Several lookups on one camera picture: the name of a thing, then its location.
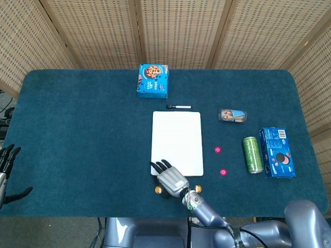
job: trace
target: white board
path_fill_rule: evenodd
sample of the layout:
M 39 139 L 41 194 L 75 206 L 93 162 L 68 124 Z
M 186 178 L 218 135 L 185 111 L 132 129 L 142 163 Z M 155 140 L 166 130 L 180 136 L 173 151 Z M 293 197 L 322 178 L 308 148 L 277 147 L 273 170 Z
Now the white board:
M 202 138 L 199 112 L 153 112 L 152 162 L 167 160 L 184 176 L 202 176 Z M 151 174 L 158 173 L 151 167 Z

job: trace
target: green felt surface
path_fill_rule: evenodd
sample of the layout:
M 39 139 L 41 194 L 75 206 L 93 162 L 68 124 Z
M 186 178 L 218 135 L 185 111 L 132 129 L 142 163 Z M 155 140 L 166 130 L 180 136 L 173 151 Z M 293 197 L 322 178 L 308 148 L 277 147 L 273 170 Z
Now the green felt surface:
M 154 193 L 152 113 L 166 104 L 201 113 L 204 176 L 189 178 L 222 216 L 283 216 L 291 200 L 328 200 L 295 82 L 284 70 L 170 70 L 168 99 L 140 99 L 138 70 L 30 72 L 6 137 L 22 150 L 7 194 L 28 197 L 2 215 L 178 217 L 178 198 Z M 220 108 L 245 110 L 245 123 L 218 121 Z M 297 177 L 249 174 L 242 140 L 262 127 L 285 127 Z M 216 154 L 215 146 L 223 152 Z M 221 177 L 221 168 L 228 170 Z

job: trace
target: cookie box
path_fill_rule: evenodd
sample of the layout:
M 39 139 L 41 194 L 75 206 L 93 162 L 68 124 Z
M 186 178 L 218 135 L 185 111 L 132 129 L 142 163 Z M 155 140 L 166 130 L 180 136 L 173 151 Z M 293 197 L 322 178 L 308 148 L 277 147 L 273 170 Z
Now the cookie box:
M 137 95 L 143 98 L 168 98 L 169 67 L 167 65 L 141 64 Z
M 259 131 L 265 176 L 293 178 L 295 169 L 285 128 L 262 128 Z

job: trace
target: soda can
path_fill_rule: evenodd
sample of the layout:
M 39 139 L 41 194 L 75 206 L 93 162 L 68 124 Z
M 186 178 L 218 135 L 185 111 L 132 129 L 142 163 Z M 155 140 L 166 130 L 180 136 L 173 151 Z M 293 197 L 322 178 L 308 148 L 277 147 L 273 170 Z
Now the soda can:
M 244 138 L 244 150 L 249 173 L 256 174 L 263 171 L 258 141 L 255 137 Z

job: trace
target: pink disc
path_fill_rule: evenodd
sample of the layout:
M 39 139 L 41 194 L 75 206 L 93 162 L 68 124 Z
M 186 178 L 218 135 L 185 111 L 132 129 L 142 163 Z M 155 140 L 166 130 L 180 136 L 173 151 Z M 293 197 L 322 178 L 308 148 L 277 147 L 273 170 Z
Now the pink disc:
M 216 153 L 221 153 L 222 152 L 222 148 L 220 146 L 216 146 L 214 150 L 215 150 Z
M 221 174 L 221 176 L 225 177 L 228 174 L 228 171 L 226 169 L 221 169 L 219 171 L 219 174 Z

